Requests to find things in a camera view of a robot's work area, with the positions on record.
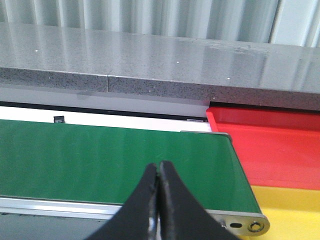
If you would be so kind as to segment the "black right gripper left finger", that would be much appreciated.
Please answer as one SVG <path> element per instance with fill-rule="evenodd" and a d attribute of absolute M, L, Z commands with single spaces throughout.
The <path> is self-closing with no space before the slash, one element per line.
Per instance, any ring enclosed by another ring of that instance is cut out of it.
<path fill-rule="evenodd" d="M 155 164 L 148 164 L 134 191 L 107 223 L 88 240 L 155 240 L 158 227 L 158 178 Z"/>

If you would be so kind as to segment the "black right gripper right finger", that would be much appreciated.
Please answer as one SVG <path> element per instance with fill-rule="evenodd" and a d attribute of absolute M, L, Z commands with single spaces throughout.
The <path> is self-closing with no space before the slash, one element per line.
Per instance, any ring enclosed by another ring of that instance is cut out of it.
<path fill-rule="evenodd" d="M 211 217 L 183 183 L 174 165 L 159 165 L 160 235 L 163 240 L 237 240 Z"/>

